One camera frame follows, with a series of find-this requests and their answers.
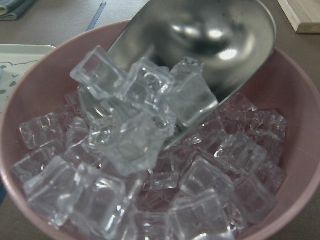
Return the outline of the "stainless steel ice scoop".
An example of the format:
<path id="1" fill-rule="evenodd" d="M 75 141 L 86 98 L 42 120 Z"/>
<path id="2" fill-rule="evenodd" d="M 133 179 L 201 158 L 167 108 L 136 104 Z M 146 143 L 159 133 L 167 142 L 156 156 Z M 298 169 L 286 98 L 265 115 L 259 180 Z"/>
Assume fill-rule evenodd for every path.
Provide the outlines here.
<path id="1" fill-rule="evenodd" d="M 151 0 L 107 54 L 124 70 L 143 57 L 168 68 L 197 59 L 224 104 L 269 60 L 276 42 L 275 20 L 259 0 Z"/>

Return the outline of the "pile of clear ice cubes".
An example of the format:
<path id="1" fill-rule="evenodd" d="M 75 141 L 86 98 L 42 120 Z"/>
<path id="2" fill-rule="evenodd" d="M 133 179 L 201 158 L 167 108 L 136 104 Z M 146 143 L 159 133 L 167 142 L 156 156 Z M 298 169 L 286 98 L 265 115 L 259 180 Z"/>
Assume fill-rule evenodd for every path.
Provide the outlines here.
<path id="1" fill-rule="evenodd" d="M 244 95 L 222 108 L 185 57 L 122 70 L 96 47 L 66 105 L 19 126 L 27 203 L 91 240 L 233 240 L 276 206 L 287 119 Z"/>

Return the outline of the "pink bowl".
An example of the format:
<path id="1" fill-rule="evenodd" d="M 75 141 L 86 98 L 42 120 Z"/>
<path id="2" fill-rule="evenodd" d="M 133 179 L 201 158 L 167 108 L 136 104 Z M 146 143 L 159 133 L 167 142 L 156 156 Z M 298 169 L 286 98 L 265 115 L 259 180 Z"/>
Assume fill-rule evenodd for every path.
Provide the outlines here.
<path id="1" fill-rule="evenodd" d="M 28 207 L 22 184 L 11 171 L 28 152 L 19 124 L 63 106 L 65 94 L 77 88 L 70 78 L 75 64 L 97 45 L 109 48 L 126 25 L 126 22 L 106 25 L 57 47 L 26 72 L 2 111 L 1 179 L 22 214 L 53 239 L 79 240 L 81 236 L 54 228 Z M 241 236 L 243 240 L 266 240 L 306 207 L 320 185 L 320 94 L 305 71 L 279 49 L 241 92 L 261 109 L 276 109 L 288 120 L 280 161 L 287 176 L 277 194 L 278 204 L 262 223 Z"/>

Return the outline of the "cream bear serving tray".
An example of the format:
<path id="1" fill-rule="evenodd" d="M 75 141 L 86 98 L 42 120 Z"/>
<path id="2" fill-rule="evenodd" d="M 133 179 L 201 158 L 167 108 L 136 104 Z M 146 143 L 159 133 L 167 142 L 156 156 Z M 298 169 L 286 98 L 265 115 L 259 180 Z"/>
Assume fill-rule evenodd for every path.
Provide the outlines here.
<path id="1" fill-rule="evenodd" d="M 51 45 L 0 45 L 0 111 L 24 75 L 55 49 Z"/>

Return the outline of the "wooden cutting board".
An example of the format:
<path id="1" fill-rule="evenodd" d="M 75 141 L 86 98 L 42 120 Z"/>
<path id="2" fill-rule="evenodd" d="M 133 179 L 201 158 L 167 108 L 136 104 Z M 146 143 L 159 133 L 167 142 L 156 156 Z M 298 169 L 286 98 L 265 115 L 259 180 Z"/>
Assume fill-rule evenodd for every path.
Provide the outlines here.
<path id="1" fill-rule="evenodd" d="M 320 34 L 319 0 L 277 1 L 297 34 Z"/>

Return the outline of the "grey folded cloth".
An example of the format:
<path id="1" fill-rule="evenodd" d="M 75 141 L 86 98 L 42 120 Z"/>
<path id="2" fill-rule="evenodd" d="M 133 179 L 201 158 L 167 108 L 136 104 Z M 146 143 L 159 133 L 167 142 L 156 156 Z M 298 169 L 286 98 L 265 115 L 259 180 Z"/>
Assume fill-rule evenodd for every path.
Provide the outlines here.
<path id="1" fill-rule="evenodd" d="M 19 19 L 35 2 L 35 0 L 0 0 L 0 20 Z"/>

